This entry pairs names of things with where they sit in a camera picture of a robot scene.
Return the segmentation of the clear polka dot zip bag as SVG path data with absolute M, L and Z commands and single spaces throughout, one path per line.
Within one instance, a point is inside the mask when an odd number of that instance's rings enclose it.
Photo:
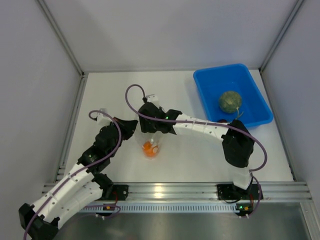
M 140 146 L 144 156 L 147 159 L 154 159 L 160 151 L 163 134 L 160 131 L 157 131 L 156 133 L 143 133 L 140 119 L 137 114 L 135 115 L 135 119 L 138 120 L 138 124 L 134 132 L 134 138 Z

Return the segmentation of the orange toy fruit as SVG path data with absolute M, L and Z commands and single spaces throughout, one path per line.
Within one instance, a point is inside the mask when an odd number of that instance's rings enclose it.
M 158 155 L 159 146 L 150 141 L 146 141 L 142 146 L 142 151 L 147 158 L 154 158 Z

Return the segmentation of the dark red toy fruit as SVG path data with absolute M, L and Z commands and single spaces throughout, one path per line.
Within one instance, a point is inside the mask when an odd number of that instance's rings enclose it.
M 219 119 L 217 123 L 228 123 L 228 121 L 226 119 Z

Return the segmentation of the green netted toy melon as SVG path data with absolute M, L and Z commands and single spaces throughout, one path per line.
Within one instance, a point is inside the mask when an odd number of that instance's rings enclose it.
M 218 99 L 219 108 L 226 114 L 236 113 L 236 119 L 239 119 L 244 112 L 240 112 L 243 104 L 241 95 L 236 91 L 225 91 Z

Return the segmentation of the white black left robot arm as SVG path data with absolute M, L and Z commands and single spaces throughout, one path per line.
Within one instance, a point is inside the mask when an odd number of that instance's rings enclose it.
M 123 141 L 131 138 L 137 120 L 113 118 L 102 127 L 95 140 L 71 170 L 50 191 L 19 210 L 25 240 L 52 240 L 63 225 L 95 200 L 113 194 L 113 182 L 102 171 L 110 164 Z

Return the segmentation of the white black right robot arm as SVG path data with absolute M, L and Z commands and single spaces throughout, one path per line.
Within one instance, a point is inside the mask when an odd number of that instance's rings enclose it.
M 240 199 L 252 192 L 253 178 L 249 172 L 249 158 L 255 141 L 239 120 L 231 123 L 205 121 L 191 117 L 179 110 L 165 112 L 154 103 L 146 102 L 138 110 L 140 128 L 143 133 L 193 136 L 222 145 L 228 163 L 228 173 L 233 183 L 233 192 Z

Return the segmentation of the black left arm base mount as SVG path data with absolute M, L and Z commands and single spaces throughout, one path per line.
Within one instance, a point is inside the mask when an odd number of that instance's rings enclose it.
M 103 194 L 103 198 L 108 201 L 125 201 L 128 195 L 129 186 L 127 184 L 114 184 Z

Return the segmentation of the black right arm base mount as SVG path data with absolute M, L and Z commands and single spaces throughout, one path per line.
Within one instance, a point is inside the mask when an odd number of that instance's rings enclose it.
M 227 202 L 258 200 L 260 193 L 261 191 L 256 183 L 251 184 L 246 190 L 231 183 L 217 185 L 218 199 Z

